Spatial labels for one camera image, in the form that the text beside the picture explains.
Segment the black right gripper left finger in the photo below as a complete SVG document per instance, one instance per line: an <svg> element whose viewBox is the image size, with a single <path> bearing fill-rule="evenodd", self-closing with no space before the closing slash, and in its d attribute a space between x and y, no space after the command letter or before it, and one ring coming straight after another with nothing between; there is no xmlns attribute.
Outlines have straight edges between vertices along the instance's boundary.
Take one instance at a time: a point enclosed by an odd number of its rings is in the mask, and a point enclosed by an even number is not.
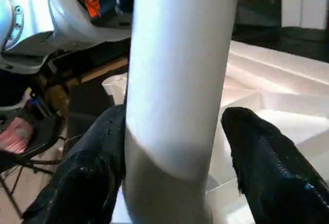
<svg viewBox="0 0 329 224"><path fill-rule="evenodd" d="M125 176L126 106L104 111L66 153L23 223L110 223Z"/></svg>

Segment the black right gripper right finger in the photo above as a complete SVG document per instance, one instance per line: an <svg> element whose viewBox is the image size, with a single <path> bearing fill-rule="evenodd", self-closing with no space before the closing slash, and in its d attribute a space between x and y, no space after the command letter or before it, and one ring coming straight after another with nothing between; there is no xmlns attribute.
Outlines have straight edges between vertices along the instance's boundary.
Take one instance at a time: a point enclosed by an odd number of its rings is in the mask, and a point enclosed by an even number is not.
<svg viewBox="0 0 329 224"><path fill-rule="evenodd" d="M244 107L224 110L239 192L256 223L328 223L328 185L275 125Z"/></svg>

